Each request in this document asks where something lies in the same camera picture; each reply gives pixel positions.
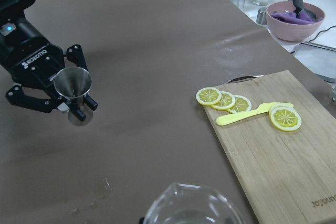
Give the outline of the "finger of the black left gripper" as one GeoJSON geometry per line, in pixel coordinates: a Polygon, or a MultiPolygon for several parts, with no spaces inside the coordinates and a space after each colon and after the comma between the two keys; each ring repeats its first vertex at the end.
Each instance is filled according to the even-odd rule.
{"type": "Polygon", "coordinates": [[[65,105],[65,111],[72,113],[79,121],[86,119],[86,115],[66,98],[62,96],[49,99],[31,97],[26,95],[19,85],[14,85],[6,92],[6,99],[11,105],[44,113],[50,113],[53,109],[58,109],[63,104],[65,105]]]}
{"type": "MultiPolygon", "coordinates": [[[[79,44],[72,45],[69,47],[64,57],[67,58],[70,62],[74,63],[77,67],[84,68],[88,70],[86,61],[83,55],[82,47],[79,44]]],[[[83,99],[84,104],[86,104],[91,110],[95,111],[98,107],[97,102],[90,97],[90,95],[86,94],[83,99]]]]}

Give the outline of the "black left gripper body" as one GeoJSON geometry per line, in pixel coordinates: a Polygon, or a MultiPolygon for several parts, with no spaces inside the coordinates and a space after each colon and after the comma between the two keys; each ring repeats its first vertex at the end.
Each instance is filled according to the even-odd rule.
{"type": "Polygon", "coordinates": [[[62,49],[25,18],[8,18],[1,20],[1,66],[14,83],[55,95],[50,78],[65,67],[65,61],[62,49]]]}

